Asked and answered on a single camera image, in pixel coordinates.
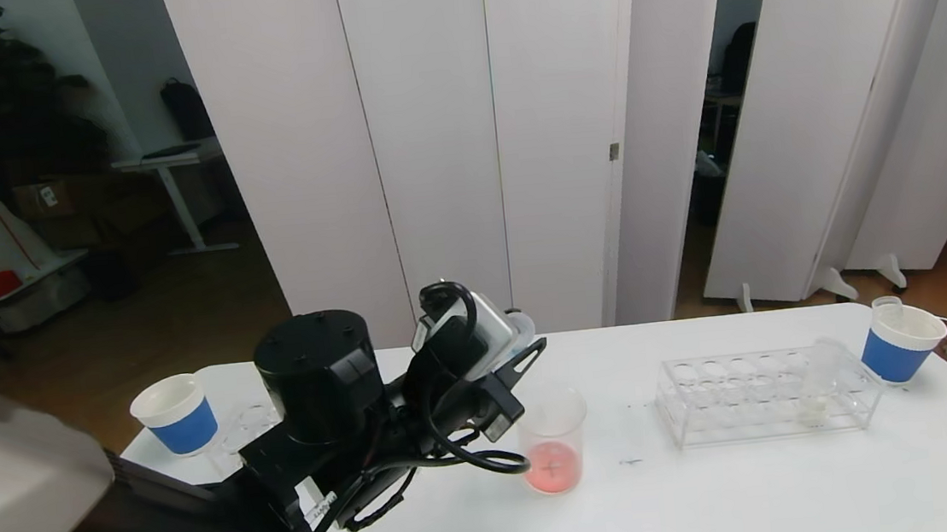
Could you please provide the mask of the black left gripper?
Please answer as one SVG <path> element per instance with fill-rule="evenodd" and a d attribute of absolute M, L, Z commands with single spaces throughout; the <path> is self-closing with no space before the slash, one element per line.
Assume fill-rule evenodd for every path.
<path fill-rule="evenodd" d="M 419 368 L 403 374 L 408 426 L 422 449 L 438 447 L 424 424 L 425 386 L 432 388 L 430 402 L 438 432 L 449 436 L 468 424 L 491 442 L 497 442 L 525 414 L 514 388 L 526 371 L 543 354 L 547 337 L 538 337 L 498 369 L 468 379 L 466 372 L 439 368 Z"/>

